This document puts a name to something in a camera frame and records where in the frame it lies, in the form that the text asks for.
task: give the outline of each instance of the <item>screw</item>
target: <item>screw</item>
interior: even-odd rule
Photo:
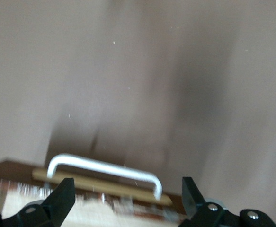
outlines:
[[[31,213],[31,212],[34,212],[36,209],[34,208],[34,207],[31,207],[31,208],[28,208],[26,211],[25,211],[25,213],[26,214],[29,214],[29,213]]]
[[[254,219],[254,220],[259,219],[259,215],[258,215],[256,212],[248,211],[248,212],[247,212],[247,215],[248,215],[248,217],[250,217],[251,219]]]
[[[213,203],[209,204],[208,208],[212,211],[217,211],[218,210],[218,207],[216,205],[214,205]]]

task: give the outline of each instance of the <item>metal screw head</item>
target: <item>metal screw head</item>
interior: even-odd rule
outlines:
[[[258,215],[256,212],[248,211],[248,212],[247,212],[247,215],[248,215],[248,217],[250,217],[251,219],[254,219],[254,220],[259,219],[259,215]]]
[[[216,205],[214,205],[213,203],[209,204],[208,208],[212,211],[217,211],[218,210],[218,207]]]
[[[31,208],[28,208],[26,211],[25,211],[25,213],[26,214],[29,214],[29,213],[31,213],[31,212],[34,212],[36,209],[34,208],[34,207],[31,207]]]

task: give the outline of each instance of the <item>wall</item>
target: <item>wall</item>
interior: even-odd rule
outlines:
[[[61,152],[276,221],[276,1],[0,1],[0,160]]]

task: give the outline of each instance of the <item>metal handle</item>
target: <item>metal handle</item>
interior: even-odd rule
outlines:
[[[156,200],[160,200],[162,195],[162,185],[159,179],[156,177],[156,175],[149,172],[127,168],[125,166],[118,166],[107,162],[101,162],[86,157],[80,157],[70,154],[59,154],[53,157],[50,161],[47,169],[47,178],[53,177],[58,165],[74,166],[83,169],[97,171],[100,173],[154,183],[155,187],[153,188],[153,195],[156,198]]]

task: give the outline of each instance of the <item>silver handle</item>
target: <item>silver handle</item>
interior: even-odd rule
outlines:
[[[127,168],[124,166],[118,166],[107,162],[101,162],[94,159],[80,157],[70,154],[59,154],[52,158],[47,169],[47,178],[52,178],[56,172],[58,165],[68,165],[97,171],[100,173],[116,175],[126,178],[131,178],[137,181],[145,181],[154,183],[153,195],[156,200],[160,200],[162,195],[162,185],[156,175],[141,171],[138,169]]]

